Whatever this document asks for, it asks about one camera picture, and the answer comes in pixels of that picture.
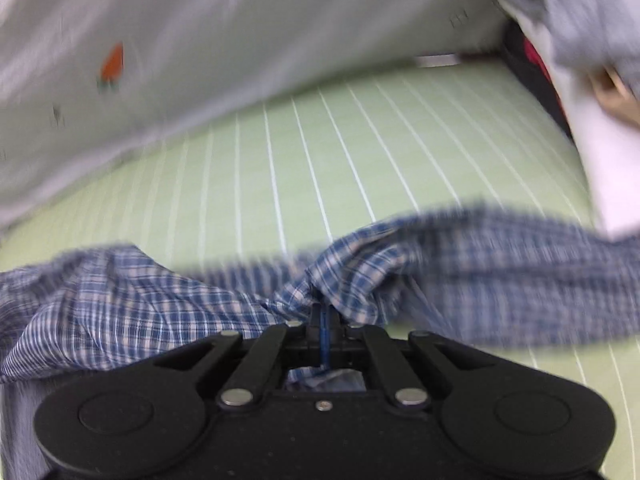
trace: black object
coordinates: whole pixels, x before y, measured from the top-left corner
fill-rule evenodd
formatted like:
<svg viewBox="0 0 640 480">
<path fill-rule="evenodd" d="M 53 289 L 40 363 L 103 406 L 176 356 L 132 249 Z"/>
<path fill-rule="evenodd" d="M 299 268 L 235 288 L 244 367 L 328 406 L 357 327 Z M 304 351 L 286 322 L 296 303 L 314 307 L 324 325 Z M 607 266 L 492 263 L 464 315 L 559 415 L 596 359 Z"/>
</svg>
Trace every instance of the black object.
<svg viewBox="0 0 640 480">
<path fill-rule="evenodd" d="M 47 479 L 602 478 L 615 422 L 590 389 L 321 310 L 308 326 L 225 331 L 64 386 L 34 418 Z M 288 370 L 323 360 L 361 371 L 367 391 L 281 389 Z"/>
<path fill-rule="evenodd" d="M 504 32 L 500 54 L 518 81 L 533 94 L 564 134 L 573 141 L 558 94 L 543 70 L 531 62 L 525 52 L 526 37 L 518 23 L 510 20 Z"/>
</svg>

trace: green striped bed sheet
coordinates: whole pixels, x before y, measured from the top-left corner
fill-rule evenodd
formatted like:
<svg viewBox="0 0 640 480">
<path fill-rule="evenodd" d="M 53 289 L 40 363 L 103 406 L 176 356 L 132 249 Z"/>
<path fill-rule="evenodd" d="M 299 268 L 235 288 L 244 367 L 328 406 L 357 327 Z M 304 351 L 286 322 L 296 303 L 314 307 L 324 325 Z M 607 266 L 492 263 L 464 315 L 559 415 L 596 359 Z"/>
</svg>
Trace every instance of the green striped bed sheet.
<svg viewBox="0 0 640 480">
<path fill-rule="evenodd" d="M 576 150 L 500 62 L 396 68 L 146 148 L 12 229 L 0 269 L 128 241 L 180 271 L 292 253 L 390 215 L 477 200 L 592 226 Z M 604 471 L 636 480 L 637 339 L 498 353 L 603 394 L 618 421 Z"/>
</svg>

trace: plaid shirt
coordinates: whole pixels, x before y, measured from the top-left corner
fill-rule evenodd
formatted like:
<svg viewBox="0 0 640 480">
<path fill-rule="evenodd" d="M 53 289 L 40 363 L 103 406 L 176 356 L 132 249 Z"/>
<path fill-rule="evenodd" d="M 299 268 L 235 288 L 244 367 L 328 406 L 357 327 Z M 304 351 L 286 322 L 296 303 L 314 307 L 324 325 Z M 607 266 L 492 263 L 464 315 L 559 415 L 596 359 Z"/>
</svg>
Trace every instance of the plaid shirt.
<svg viewBox="0 0 640 480">
<path fill-rule="evenodd" d="M 178 275 L 134 246 L 0 274 L 0 382 L 108 370 L 225 329 L 305 320 L 318 294 L 345 318 L 468 344 L 576 344 L 640 327 L 640 238 L 490 208 L 389 219 L 319 254 Z"/>
</svg>

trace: white cloth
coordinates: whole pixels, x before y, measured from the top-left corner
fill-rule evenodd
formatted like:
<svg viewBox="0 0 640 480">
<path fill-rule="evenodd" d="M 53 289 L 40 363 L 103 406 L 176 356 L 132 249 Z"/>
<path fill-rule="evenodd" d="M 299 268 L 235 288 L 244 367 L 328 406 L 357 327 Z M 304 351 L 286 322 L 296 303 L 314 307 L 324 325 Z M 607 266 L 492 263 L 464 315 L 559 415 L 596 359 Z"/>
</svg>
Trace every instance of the white cloth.
<svg viewBox="0 0 640 480">
<path fill-rule="evenodd" d="M 596 227 L 615 240 L 640 233 L 640 132 L 608 115 L 596 100 L 588 77 L 552 59 L 552 38 L 504 0 L 551 76 L 589 181 Z"/>
<path fill-rule="evenodd" d="M 493 0 L 0 0 L 0 228 L 152 140 L 343 70 L 495 46 L 503 19 Z"/>
</svg>

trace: bed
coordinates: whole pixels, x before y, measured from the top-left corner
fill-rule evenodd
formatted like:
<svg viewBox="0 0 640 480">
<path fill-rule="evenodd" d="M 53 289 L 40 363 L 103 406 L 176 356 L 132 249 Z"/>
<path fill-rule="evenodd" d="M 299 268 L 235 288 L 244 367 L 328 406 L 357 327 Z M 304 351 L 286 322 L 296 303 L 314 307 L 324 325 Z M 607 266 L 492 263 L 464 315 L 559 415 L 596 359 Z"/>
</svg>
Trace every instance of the bed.
<svg viewBox="0 0 640 480">
<path fill-rule="evenodd" d="M 593 227 L 575 147 L 500 60 L 393 66 L 245 108 L 119 160 L 9 231 L 0 270 L 126 240 L 180 271 L 293 253 L 394 214 L 478 200 Z M 600 392 L 618 424 L 603 472 L 636 478 L 637 338 L 490 350 Z"/>
</svg>

